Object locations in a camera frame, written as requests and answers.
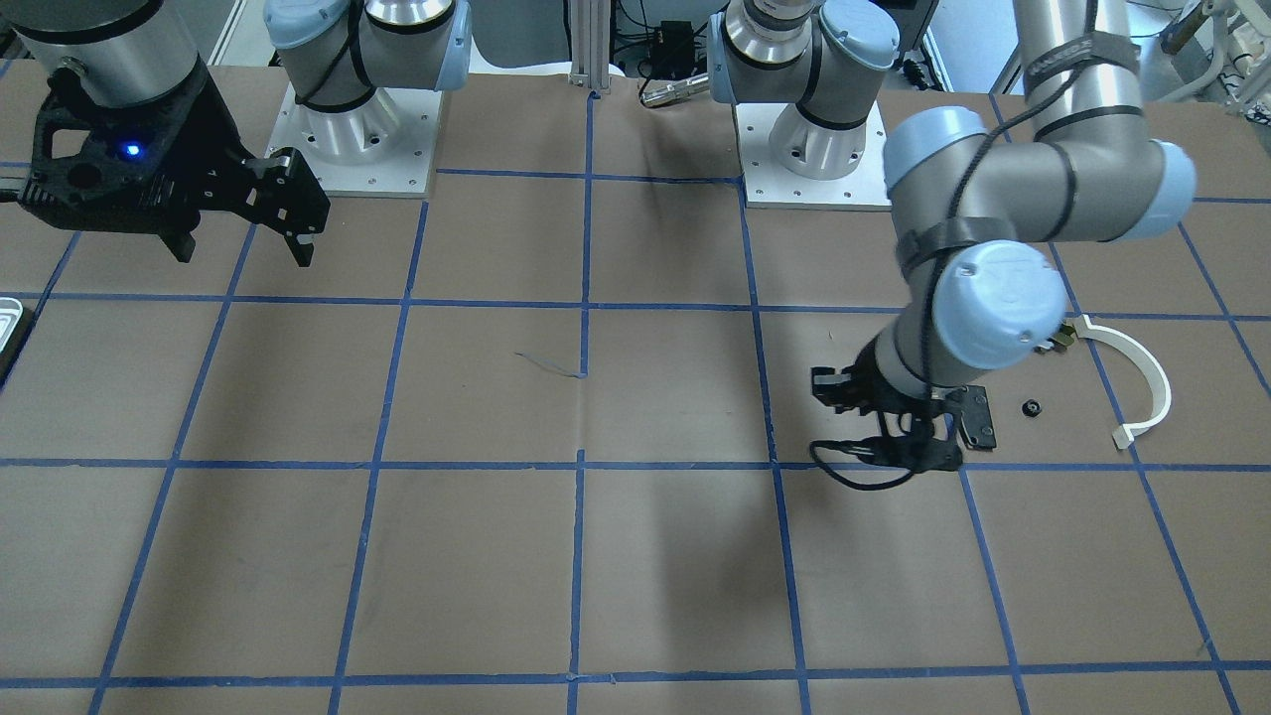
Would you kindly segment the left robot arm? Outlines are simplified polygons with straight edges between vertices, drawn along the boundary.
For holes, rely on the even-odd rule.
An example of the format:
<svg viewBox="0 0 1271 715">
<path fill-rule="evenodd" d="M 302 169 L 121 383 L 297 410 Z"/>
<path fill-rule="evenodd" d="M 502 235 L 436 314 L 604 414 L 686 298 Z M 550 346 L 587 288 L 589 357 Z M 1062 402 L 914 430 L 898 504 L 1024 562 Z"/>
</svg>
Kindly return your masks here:
<svg viewBox="0 0 1271 715">
<path fill-rule="evenodd" d="M 838 413 L 874 413 L 878 436 L 816 439 L 860 462 L 955 472 L 956 439 L 935 425 L 970 404 L 974 378 L 1004 370 L 1060 330 L 1065 288 L 1049 241 L 1153 237 L 1188 213 L 1196 166 L 1150 137 L 1139 50 L 1121 1 L 1017 1 L 1026 109 L 995 128 L 965 107 L 914 114 L 885 142 L 885 189 L 910 304 L 844 370 L 811 390 Z M 803 177 L 811 138 L 862 138 L 899 58 L 899 27 L 871 1 L 731 1 L 707 25 L 712 97 L 780 103 Z"/>
</svg>

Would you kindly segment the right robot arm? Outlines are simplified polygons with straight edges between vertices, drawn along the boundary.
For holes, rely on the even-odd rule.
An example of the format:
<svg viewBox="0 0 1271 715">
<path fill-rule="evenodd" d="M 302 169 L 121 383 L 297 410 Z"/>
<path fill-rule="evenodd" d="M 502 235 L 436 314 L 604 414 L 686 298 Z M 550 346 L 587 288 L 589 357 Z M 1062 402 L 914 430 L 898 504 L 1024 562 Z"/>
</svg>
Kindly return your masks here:
<svg viewBox="0 0 1271 715">
<path fill-rule="evenodd" d="M 205 212 L 262 224 L 311 262 L 332 166 L 404 149 L 391 94 L 452 91 L 472 67 L 466 1 L 269 1 L 297 142 L 255 157 L 179 13 L 163 1 L 5 1 L 44 67 L 29 173 L 3 199 L 53 227 L 149 234 L 178 262 Z"/>
</svg>

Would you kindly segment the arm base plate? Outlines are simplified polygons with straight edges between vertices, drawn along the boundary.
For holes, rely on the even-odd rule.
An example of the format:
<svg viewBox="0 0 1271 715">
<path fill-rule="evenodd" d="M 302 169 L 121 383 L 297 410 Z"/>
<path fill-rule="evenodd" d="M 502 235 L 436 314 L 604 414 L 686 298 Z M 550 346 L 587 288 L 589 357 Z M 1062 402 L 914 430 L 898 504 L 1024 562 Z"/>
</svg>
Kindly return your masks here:
<svg viewBox="0 0 1271 715">
<path fill-rule="evenodd" d="M 891 208 L 882 157 L 887 135 L 877 104 L 849 130 L 812 124 L 793 104 L 737 104 L 733 114 L 750 208 Z"/>
<path fill-rule="evenodd" d="M 287 88 L 266 149 L 297 149 L 330 198 L 426 199 L 446 98 L 380 88 L 367 104 L 324 113 Z"/>
</svg>

